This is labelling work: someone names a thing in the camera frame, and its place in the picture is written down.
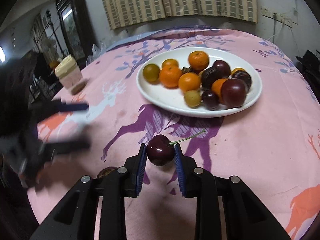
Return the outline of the dark red cherry with stem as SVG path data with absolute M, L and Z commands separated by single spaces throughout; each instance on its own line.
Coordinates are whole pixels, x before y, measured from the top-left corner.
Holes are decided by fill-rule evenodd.
M 158 134 L 154 136 L 146 146 L 146 155 L 149 161 L 156 166 L 164 166 L 167 163 L 171 162 L 175 157 L 175 148 L 176 144 L 180 142 L 193 139 L 194 137 L 201 135 L 205 130 L 201 130 L 198 133 L 195 133 L 189 137 L 170 141 L 166 136 Z

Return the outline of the dark red plum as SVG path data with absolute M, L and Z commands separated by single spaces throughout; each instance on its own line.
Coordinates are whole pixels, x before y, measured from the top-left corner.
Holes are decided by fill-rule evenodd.
M 247 96 L 247 85 L 240 79 L 228 79 L 221 87 L 221 98 L 228 107 L 241 107 Z

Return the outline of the greenish yellow citrus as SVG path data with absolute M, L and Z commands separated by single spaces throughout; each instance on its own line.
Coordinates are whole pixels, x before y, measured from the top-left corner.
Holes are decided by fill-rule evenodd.
M 159 79 L 160 68 L 156 64 L 148 64 L 143 68 L 143 77 L 149 83 L 156 83 Z

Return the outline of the large orange tangerine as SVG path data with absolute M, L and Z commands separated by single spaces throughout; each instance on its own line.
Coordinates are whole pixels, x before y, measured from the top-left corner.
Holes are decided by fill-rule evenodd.
M 193 51 L 188 56 L 188 62 L 196 71 L 202 71 L 209 65 L 209 56 L 204 51 Z

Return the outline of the dark brown water chestnut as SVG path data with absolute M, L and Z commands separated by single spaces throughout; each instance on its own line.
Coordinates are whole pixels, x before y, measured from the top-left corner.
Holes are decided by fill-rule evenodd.
M 97 179 L 104 178 L 104 177 L 108 176 L 111 172 L 113 172 L 116 169 L 117 169 L 117 167 L 114 167 L 114 166 L 109 166 L 109 167 L 106 167 L 106 168 L 102 169 L 98 173 Z
M 203 71 L 201 75 L 201 83 L 203 89 L 211 89 L 212 84 L 218 80 L 221 79 L 221 70 L 217 67 L 210 67 Z

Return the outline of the pink cup with lid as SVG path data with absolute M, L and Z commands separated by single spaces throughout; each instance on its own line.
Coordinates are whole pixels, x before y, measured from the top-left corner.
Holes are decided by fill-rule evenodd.
M 86 86 L 81 70 L 72 55 L 66 56 L 54 70 L 61 85 L 72 95 L 80 93 Z

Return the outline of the white oval plate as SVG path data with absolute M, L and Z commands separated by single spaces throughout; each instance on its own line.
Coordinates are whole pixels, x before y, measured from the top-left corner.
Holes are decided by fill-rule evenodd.
M 144 79 L 143 68 L 146 65 L 153 63 L 160 66 L 166 59 L 176 59 L 179 62 L 180 67 L 186 67 L 188 66 L 189 54 L 197 50 L 204 51 L 208 54 L 210 65 L 212 65 L 215 60 L 223 60 L 226 61 L 231 67 L 244 68 L 244 70 L 249 73 L 253 83 L 252 87 L 248 91 L 244 105 L 239 108 L 230 108 L 225 105 L 220 105 L 216 110 L 213 111 L 206 109 L 206 107 L 203 105 L 197 108 L 190 108 L 186 105 L 183 98 L 183 93 L 180 89 L 168 89 L 160 83 L 153 85 Z M 215 118 L 239 113 L 254 105 L 260 98 L 263 90 L 263 83 L 260 75 L 246 60 L 227 51 L 203 47 L 177 48 L 153 56 L 137 71 L 136 84 L 141 95 L 154 105 L 172 113 L 197 118 Z

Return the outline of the small yellow-green kumquat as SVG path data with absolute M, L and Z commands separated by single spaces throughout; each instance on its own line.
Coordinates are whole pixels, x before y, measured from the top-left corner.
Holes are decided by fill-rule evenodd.
M 201 104 L 201 96 L 197 90 L 189 90 L 184 94 L 185 103 L 191 107 L 196 108 Z

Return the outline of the small orange kumquat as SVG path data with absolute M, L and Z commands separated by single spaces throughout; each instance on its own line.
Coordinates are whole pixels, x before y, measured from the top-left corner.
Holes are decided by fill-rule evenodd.
M 195 73 L 185 73 L 178 81 L 178 87 L 183 92 L 186 93 L 190 90 L 199 90 L 201 85 L 200 77 Z

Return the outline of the pink deer print tablecloth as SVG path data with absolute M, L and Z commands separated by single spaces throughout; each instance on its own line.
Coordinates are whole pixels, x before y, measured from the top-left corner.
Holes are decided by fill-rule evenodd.
M 233 53 L 250 63 L 263 83 L 260 99 L 249 109 L 224 118 L 189 118 L 147 102 L 136 85 L 141 66 L 172 52 L 185 66 L 182 49 L 207 48 Z M 141 143 L 161 133 L 182 142 L 183 153 L 200 167 L 228 178 L 239 176 L 272 212 L 292 239 L 310 232 L 319 213 L 319 103 L 293 62 L 265 39 L 236 30 L 205 27 L 161 31 L 132 44 L 123 42 L 87 66 L 87 112 L 58 114 L 39 125 L 39 136 L 55 140 L 87 128 L 88 152 L 57 157 L 39 185 L 28 191 L 36 219 L 43 221 L 84 175 L 96 177 L 137 154 Z

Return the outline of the orange mandarin with stem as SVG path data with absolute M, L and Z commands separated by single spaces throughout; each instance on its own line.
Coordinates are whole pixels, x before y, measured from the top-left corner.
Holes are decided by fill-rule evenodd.
M 176 88 L 182 76 L 182 71 L 177 66 L 166 66 L 159 72 L 160 83 L 167 88 Z

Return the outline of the dark framed cabinet door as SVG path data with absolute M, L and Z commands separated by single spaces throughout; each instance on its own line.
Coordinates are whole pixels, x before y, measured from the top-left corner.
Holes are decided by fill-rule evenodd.
M 84 68 L 95 43 L 86 0 L 56 0 L 56 9 L 67 50 Z

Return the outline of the small orange mandarin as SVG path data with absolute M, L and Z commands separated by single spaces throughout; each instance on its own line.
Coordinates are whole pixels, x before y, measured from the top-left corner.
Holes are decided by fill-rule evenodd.
M 178 61 L 175 59 L 166 59 L 162 62 L 162 68 L 170 66 L 179 67 Z

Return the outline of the wall power strip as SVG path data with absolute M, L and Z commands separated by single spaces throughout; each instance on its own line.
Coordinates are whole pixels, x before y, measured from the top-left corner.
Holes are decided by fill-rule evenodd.
M 296 8 L 293 8 L 288 12 L 276 12 L 267 7 L 260 7 L 260 11 L 262 16 L 271 18 L 289 28 L 293 28 L 294 24 L 298 24 L 298 11 Z

